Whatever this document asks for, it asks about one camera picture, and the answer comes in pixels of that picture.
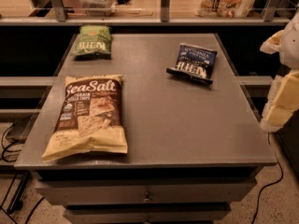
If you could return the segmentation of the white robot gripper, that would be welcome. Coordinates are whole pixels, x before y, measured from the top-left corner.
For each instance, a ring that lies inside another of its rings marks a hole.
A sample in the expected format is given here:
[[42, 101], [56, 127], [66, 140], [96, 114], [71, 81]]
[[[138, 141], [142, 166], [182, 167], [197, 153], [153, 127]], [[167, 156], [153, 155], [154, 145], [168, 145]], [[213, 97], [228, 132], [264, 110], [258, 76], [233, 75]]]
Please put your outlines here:
[[261, 128], [268, 133], [281, 129], [299, 109], [299, 13], [280, 30], [264, 41], [260, 51], [273, 54], [279, 52], [280, 62], [291, 72], [286, 76], [275, 76], [264, 106]]

